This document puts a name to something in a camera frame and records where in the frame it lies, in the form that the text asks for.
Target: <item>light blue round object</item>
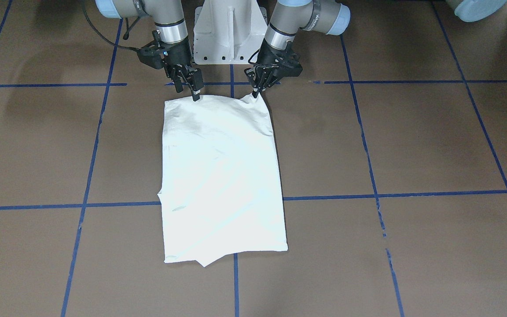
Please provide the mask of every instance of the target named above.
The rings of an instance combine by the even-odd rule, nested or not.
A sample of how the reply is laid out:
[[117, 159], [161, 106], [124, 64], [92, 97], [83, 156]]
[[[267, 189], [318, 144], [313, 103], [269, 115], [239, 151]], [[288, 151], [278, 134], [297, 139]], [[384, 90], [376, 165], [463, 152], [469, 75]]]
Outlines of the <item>light blue round object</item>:
[[114, 6], [113, 0], [95, 0], [99, 12], [105, 16], [105, 18], [121, 18], [118, 14], [117, 8]]
[[312, 2], [312, 0], [277, 0], [277, 2], [283, 4], [283, 6], [302, 7]]
[[338, 13], [338, 17], [336, 18], [336, 21], [334, 21], [332, 28], [330, 28], [330, 30], [326, 34], [329, 35], [342, 34], [345, 31], [345, 29], [348, 28], [348, 24], [351, 18], [352, 13], [350, 12], [349, 8], [342, 4], [342, 6], [340, 7], [340, 12]]

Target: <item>white cloth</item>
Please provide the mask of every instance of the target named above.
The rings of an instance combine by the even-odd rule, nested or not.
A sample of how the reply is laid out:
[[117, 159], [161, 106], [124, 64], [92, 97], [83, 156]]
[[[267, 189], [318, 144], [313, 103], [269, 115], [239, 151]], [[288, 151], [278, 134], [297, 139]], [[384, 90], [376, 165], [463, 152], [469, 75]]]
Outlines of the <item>white cloth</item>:
[[165, 263], [206, 266], [242, 251], [286, 251], [273, 128], [263, 98], [165, 102]]

